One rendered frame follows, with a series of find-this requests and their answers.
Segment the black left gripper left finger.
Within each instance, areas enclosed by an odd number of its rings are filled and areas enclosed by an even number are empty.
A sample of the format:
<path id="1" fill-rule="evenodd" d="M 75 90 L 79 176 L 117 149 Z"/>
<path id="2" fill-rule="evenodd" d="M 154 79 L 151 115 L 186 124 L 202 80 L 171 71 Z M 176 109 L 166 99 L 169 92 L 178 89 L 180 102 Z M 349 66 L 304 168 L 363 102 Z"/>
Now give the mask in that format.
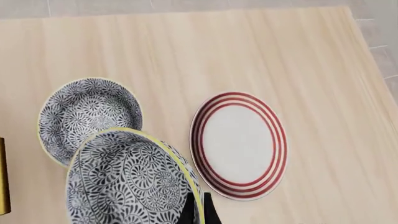
<path id="1" fill-rule="evenodd" d="M 187 194 L 185 205 L 178 219 L 178 224 L 195 224 L 196 201 L 193 193 Z"/>

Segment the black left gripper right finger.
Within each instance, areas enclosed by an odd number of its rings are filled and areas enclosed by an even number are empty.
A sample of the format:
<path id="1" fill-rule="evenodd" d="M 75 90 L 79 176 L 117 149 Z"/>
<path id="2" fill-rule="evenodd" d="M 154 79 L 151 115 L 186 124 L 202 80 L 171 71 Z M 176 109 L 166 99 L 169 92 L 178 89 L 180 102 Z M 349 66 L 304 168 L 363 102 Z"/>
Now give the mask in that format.
<path id="1" fill-rule="evenodd" d="M 222 224 L 209 192 L 204 193 L 204 214 L 205 224 Z"/>

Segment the white plate with red rings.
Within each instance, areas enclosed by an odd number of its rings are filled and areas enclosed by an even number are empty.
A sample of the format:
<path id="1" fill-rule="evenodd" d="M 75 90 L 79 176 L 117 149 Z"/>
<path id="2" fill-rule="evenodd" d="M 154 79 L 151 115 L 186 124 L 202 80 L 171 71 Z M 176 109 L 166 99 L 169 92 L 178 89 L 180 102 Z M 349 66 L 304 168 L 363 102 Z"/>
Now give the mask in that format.
<path id="1" fill-rule="evenodd" d="M 206 184 L 236 201 L 271 193 L 283 179 L 289 156 L 288 137 L 274 110 L 239 91 L 203 102 L 190 125 L 189 147 Z"/>

